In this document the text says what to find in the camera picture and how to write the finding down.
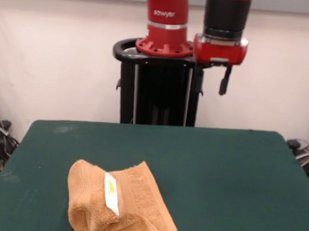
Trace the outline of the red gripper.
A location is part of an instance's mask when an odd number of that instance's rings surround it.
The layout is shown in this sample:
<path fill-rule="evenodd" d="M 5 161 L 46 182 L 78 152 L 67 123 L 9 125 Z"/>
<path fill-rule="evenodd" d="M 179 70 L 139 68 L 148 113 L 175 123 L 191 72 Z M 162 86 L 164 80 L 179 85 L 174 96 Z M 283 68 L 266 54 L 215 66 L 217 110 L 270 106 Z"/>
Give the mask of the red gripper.
<path fill-rule="evenodd" d="M 225 95 L 228 88 L 232 66 L 238 66 L 244 61 L 248 49 L 248 40 L 238 41 L 216 40 L 197 34 L 194 38 L 194 59 L 200 64 L 222 64 L 228 66 L 225 76 L 221 80 L 219 94 Z"/>

